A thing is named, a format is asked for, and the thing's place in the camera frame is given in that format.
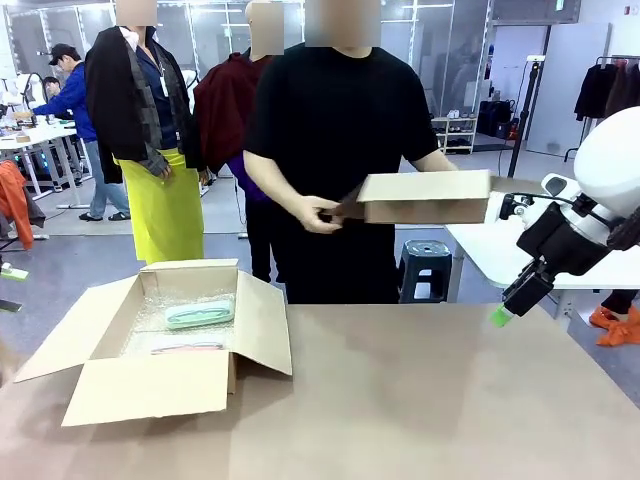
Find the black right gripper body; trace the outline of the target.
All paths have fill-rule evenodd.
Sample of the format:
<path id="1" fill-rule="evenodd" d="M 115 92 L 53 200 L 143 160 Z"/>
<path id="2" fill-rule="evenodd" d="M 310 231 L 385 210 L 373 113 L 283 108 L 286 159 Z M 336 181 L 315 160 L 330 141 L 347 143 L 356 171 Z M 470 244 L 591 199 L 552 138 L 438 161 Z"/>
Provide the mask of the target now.
<path id="1" fill-rule="evenodd" d="M 575 230 L 556 202 L 524 230 L 516 245 L 532 257 L 521 275 L 584 275 L 611 252 Z"/>

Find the person's right hand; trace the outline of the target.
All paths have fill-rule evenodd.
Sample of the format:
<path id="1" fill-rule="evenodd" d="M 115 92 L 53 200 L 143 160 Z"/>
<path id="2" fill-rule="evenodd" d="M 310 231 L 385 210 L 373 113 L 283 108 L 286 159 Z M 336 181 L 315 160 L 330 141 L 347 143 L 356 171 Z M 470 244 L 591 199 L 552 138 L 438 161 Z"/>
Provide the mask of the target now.
<path id="1" fill-rule="evenodd" d="M 331 200 L 304 196 L 299 221 L 311 233 L 332 234 L 342 228 L 342 218 L 334 215 L 338 206 Z"/>

